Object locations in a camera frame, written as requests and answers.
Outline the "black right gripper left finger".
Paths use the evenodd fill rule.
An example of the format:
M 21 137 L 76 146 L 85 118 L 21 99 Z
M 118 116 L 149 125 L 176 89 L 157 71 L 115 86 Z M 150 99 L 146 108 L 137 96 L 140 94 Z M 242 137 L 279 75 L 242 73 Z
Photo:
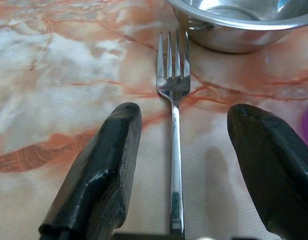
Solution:
M 108 240 L 127 217 L 142 131 L 122 103 L 79 153 L 38 231 L 42 240 Z

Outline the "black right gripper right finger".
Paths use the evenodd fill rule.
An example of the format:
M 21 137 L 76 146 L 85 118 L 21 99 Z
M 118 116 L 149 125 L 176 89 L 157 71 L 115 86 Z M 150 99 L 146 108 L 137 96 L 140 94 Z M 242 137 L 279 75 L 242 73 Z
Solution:
M 229 108 L 227 129 L 267 231 L 308 240 L 308 146 L 285 120 L 249 104 Z

